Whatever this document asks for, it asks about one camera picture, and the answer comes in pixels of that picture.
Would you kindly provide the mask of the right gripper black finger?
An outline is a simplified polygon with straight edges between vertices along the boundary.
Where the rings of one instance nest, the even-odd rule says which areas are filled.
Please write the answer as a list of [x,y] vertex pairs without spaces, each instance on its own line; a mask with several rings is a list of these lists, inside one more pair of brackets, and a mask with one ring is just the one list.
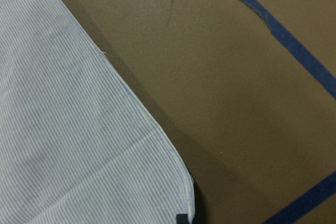
[[188,224],[188,215],[187,214],[177,214],[176,224]]

